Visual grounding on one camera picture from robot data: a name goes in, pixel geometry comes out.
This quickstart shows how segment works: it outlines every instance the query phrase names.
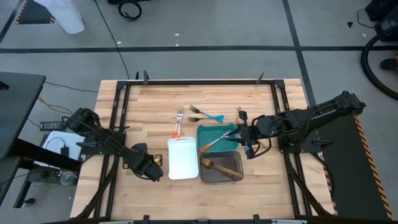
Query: black desk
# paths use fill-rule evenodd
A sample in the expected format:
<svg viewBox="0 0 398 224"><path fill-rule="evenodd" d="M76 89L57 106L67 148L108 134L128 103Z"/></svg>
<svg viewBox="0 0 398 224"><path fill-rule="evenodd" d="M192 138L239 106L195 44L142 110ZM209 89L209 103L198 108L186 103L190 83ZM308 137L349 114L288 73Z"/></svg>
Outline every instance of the black desk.
<svg viewBox="0 0 398 224"><path fill-rule="evenodd" d="M32 170L34 161L79 172L81 162L18 139L43 89L45 76L0 72L0 81L9 86L7 90L0 90L0 183L13 178L18 168ZM0 185L0 204L11 182ZM23 187L17 200L23 201L27 189L29 186Z"/></svg>

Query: gold fork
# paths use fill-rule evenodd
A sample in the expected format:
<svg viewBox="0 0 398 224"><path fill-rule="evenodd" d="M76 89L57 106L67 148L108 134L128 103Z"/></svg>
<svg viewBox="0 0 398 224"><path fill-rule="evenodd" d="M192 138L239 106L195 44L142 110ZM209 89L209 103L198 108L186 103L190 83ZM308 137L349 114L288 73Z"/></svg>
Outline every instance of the gold fork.
<svg viewBox="0 0 398 224"><path fill-rule="evenodd" d="M233 175L233 176L235 176L235 177L243 178L243 175L242 175L242 174L237 173L237 172L235 172L235 171L233 171L233 170L227 169L227 168L225 168L225 167L221 167L221 166L218 166L218 165L214 165L214 162L211 161L211 160L209 160L209 159L206 159L206 158L203 158L203 157L202 157L202 159L200 160L200 163L201 163L206 169L216 169L216 170L222 171L222 172L224 172L224 173L231 174L231 175Z"/></svg>

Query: black wheel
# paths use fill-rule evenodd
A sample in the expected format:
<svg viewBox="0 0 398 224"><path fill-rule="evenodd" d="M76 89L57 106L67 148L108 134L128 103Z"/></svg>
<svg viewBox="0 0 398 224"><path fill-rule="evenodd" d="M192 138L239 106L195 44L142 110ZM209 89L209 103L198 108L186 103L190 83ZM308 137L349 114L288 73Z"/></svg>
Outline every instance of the black wheel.
<svg viewBox="0 0 398 224"><path fill-rule="evenodd" d="M361 55L361 66L363 69L363 72L365 73L366 77L369 79L370 82L373 83L373 85L378 88L380 91L385 93L387 96L390 96L391 98L398 100L398 93L395 92L394 90L391 90L385 84L380 82L380 80L373 74L371 67L369 66L368 62L368 55L369 55L369 50L373 47L373 45L379 41L382 38L385 38L385 36L393 33L393 32L398 32L398 26L392 27L386 31L384 31L381 34L375 35L366 45L365 49L362 51Z"/></svg>

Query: white cutting board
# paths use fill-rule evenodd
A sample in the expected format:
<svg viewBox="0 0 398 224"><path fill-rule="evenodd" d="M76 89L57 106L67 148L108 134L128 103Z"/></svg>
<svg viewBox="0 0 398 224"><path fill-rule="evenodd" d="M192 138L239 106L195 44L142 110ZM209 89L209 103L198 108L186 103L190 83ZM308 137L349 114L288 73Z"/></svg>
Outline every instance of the white cutting board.
<svg viewBox="0 0 398 224"><path fill-rule="evenodd" d="M191 179L199 175L197 142L194 137L174 138L169 147L169 178Z"/></svg>

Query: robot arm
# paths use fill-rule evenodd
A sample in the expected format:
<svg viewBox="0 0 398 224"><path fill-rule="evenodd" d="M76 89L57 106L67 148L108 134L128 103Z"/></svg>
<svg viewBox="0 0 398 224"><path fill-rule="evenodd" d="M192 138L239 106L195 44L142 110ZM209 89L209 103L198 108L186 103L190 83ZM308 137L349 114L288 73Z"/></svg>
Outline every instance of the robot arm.
<svg viewBox="0 0 398 224"><path fill-rule="evenodd" d="M63 121L73 132L89 136L98 144L112 150L115 155L123 157L138 177L145 175L155 182L163 176L163 171L155 163L153 155L146 153L146 144L136 144L131 149L127 148L117 132L101 127L100 118L94 111L79 108L70 118L63 117Z"/></svg>
<svg viewBox="0 0 398 224"><path fill-rule="evenodd" d="M332 100L305 110L285 111L275 116L262 115L253 119L250 126L247 122L246 112L240 111L239 118L243 123L231 134L239 133L241 139L230 139L230 141L242 144L248 159L257 157L252 145L257 144L259 139L280 136L285 145L298 148L311 131L340 116L361 114L365 106L354 93L344 91Z"/></svg>

